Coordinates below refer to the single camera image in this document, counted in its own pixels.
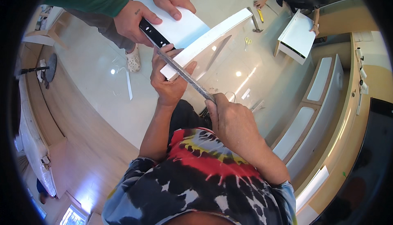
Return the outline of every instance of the white chair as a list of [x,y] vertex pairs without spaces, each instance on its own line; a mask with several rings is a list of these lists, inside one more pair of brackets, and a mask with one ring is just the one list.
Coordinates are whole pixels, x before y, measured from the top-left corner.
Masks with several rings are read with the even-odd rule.
[[[65,10],[63,8],[54,6],[52,7],[50,13],[47,14],[42,12],[41,7],[38,7],[29,25],[27,26],[22,41],[26,41],[30,43],[39,43],[48,46],[53,46],[55,42],[57,42],[64,49],[68,49],[66,44],[60,39],[60,37],[55,32],[58,23],[66,27],[66,24],[61,20],[59,20],[60,16],[64,12]],[[36,31],[35,26],[40,16],[47,17],[46,26],[44,30]]]

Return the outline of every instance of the yellow scissors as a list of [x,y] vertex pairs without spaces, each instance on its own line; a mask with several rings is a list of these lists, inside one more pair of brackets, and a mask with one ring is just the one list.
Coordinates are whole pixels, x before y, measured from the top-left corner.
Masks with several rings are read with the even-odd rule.
[[244,46],[244,50],[246,50],[247,46],[252,43],[252,40],[248,39],[248,37],[246,37],[244,40],[246,41],[246,45]]

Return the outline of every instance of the tiled floor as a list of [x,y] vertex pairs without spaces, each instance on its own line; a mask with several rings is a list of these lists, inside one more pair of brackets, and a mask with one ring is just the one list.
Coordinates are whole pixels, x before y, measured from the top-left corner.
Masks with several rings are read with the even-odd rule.
[[[253,0],[191,1],[197,9],[196,15],[209,27],[253,5]],[[247,23],[200,79],[211,92],[237,92],[236,102],[249,108],[265,100],[266,108],[255,113],[264,137],[291,108],[296,95],[306,90],[307,86],[301,86],[302,80],[308,77],[311,80],[313,72],[309,68],[310,60],[299,65],[283,53],[273,57],[276,40],[290,21],[290,14],[275,0],[269,0],[268,4],[274,11],[268,7],[262,9],[264,23],[258,22],[263,32],[252,32],[252,22]],[[158,97],[149,79],[152,49],[140,46],[142,68],[138,73],[130,73],[133,99],[129,100],[124,50],[118,49],[95,27],[75,17],[69,19],[69,26],[60,31],[60,37],[68,50],[59,45],[55,45],[55,49],[75,85],[117,132],[139,148]],[[245,37],[252,39],[246,52]],[[241,97],[247,89],[250,89],[250,96],[243,100]],[[183,98],[194,106],[195,111],[203,110],[204,99],[193,88],[187,88]]]

